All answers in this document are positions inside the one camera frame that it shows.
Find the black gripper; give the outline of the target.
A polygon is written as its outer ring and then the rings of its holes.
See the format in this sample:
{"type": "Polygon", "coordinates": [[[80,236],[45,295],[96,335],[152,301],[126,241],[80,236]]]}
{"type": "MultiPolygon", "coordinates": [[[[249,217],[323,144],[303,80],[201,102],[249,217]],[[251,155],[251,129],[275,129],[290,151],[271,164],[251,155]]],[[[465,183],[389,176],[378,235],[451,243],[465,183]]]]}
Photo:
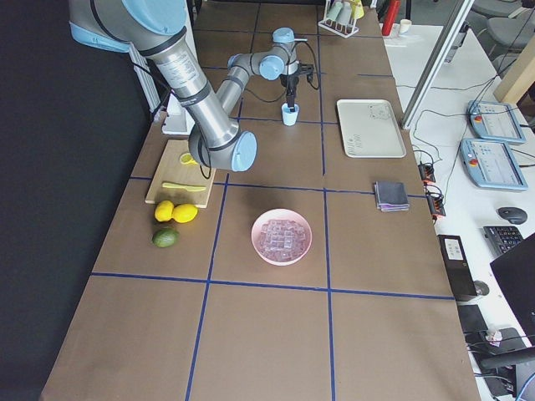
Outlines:
{"type": "Polygon", "coordinates": [[[297,94],[298,83],[298,74],[283,76],[283,87],[286,89],[286,105],[290,112],[295,112],[295,95],[297,94]]]}

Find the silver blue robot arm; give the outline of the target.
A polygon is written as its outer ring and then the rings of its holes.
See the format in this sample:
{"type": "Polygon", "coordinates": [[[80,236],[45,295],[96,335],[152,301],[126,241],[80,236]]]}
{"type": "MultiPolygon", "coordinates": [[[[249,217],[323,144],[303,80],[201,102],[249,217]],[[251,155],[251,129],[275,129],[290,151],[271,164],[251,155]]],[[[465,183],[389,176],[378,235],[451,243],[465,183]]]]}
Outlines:
{"type": "Polygon", "coordinates": [[[230,113],[253,75],[275,80],[296,71],[294,32],[279,28],[268,51],[232,56],[227,77],[214,90],[186,41],[187,19],[183,1],[69,2],[69,24],[77,42],[119,53],[136,48],[155,63],[196,123],[189,150],[199,164],[248,170],[256,158],[257,140],[252,132],[242,131],[230,113]]]}

